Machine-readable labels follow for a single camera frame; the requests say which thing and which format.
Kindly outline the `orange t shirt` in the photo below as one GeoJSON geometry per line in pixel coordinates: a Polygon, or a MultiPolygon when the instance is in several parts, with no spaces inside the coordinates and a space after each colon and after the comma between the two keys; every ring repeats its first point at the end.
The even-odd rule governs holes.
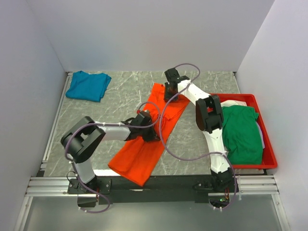
{"type": "MultiPolygon", "coordinates": [[[[189,102],[186,97],[181,95],[176,102],[167,106],[161,123],[164,141],[168,140],[189,102]]],[[[141,137],[138,137],[135,140],[126,142],[108,163],[108,166],[117,174],[139,186],[143,186],[150,177],[164,149],[161,141],[145,142],[141,137]]]]}

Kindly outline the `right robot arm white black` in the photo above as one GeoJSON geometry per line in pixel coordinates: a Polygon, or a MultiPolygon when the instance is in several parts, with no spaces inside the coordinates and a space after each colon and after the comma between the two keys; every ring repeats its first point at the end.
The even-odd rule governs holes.
{"type": "Polygon", "coordinates": [[[165,71],[164,101],[166,105],[175,102],[179,96],[185,96],[195,106],[196,124],[206,138],[211,160],[211,186],[222,192],[234,180],[234,169],[226,158],[222,138],[224,121],[220,99],[198,88],[187,76],[180,76],[176,68],[165,71]]]}

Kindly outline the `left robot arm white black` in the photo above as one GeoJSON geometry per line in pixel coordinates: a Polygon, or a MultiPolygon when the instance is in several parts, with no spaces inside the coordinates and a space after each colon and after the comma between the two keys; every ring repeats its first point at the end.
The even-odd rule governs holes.
{"type": "Polygon", "coordinates": [[[140,111],[119,123],[99,123],[85,116],[61,138],[67,158],[73,162],[80,177],[79,188],[84,193],[91,193],[97,187],[90,157],[102,141],[130,141],[141,138],[144,142],[159,141],[148,110],[140,111]]]}

